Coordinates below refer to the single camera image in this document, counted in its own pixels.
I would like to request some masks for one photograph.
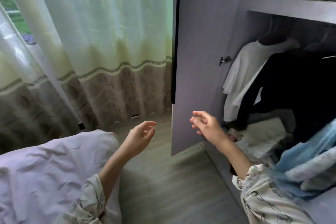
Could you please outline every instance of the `wrinkled bedding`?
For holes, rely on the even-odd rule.
[[[0,155],[0,223],[53,223],[118,147],[115,134],[96,130]],[[107,202],[111,224],[121,223],[119,184]]]

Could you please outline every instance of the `wardrobe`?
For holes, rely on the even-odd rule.
[[[273,15],[336,24],[336,2],[315,0],[174,0],[172,155],[202,142],[240,205],[230,164],[193,129],[192,111],[223,120],[223,84],[241,48],[265,34]],[[335,223],[336,189],[301,205],[316,223]]]

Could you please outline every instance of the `floral print sleeve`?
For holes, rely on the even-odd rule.
[[[251,224],[313,224],[308,215],[284,197],[262,164],[251,166],[244,180],[233,176],[241,191],[241,202]]]
[[[98,174],[86,180],[80,197],[67,213],[59,215],[54,224],[100,224],[104,215],[105,197]]]

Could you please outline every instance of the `person's left hand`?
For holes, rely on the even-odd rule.
[[[144,121],[131,129],[128,136],[120,146],[120,150],[127,155],[128,159],[140,154],[149,145],[155,134],[156,122]]]

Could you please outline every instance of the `hand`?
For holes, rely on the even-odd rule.
[[[122,151],[129,160],[140,154],[152,140],[155,134],[154,126],[156,126],[156,122],[144,121],[131,129],[119,150]]]
[[[192,114],[198,117],[191,117],[190,122],[193,123],[191,127],[199,129],[197,134],[204,135],[214,146],[217,147],[221,141],[229,139],[215,117],[204,111],[194,111]]]

